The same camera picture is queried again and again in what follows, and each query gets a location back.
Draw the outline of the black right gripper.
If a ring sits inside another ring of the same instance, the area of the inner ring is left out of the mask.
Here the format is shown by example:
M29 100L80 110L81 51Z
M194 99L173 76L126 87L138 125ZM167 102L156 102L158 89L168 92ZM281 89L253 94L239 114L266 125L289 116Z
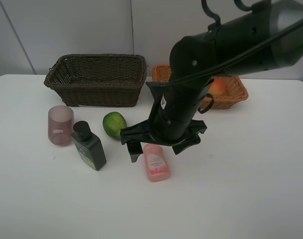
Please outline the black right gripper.
M195 83L147 82L154 103L149 118L121 130L121 143L127 144L131 162L143 153L141 142L171 146L176 155L201 141L203 121L193 117L200 109L213 83L206 79Z

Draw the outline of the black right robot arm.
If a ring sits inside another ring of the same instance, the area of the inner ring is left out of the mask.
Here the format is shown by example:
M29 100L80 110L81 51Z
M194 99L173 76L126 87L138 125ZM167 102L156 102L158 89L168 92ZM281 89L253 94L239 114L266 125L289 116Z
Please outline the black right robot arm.
M132 162L142 154L142 143L170 146L175 154L200 143L206 125L194 115L204 113L201 104L215 77L289 67L303 56L303 4L294 0L235 4L246 14L223 24L202 1L214 23L207 32L183 37L174 45L169 81L148 82L154 98L149 118L120 132Z

